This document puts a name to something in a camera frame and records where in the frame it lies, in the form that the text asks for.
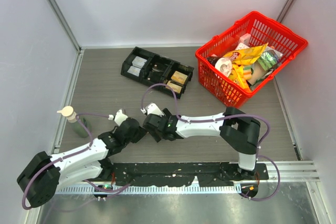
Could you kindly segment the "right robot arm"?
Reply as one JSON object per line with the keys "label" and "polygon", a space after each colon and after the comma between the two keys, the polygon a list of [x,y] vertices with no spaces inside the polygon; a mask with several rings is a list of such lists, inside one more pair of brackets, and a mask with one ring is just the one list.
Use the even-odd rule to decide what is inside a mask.
{"label": "right robot arm", "polygon": [[143,127],[157,141],[195,136],[221,137],[238,153],[237,173],[250,179],[256,173],[260,122],[234,107],[224,113],[189,117],[164,112],[147,112]]}

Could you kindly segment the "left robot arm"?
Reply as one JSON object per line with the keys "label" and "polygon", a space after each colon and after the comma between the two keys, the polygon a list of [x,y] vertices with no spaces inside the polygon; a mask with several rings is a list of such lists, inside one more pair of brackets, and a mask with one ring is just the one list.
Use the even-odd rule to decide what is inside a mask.
{"label": "left robot arm", "polygon": [[78,148],[55,155],[45,151],[37,153],[17,178],[23,191],[22,207],[25,210],[40,207],[56,191],[82,180],[108,180],[112,175],[108,158],[146,134],[136,119],[127,118],[113,130]]}

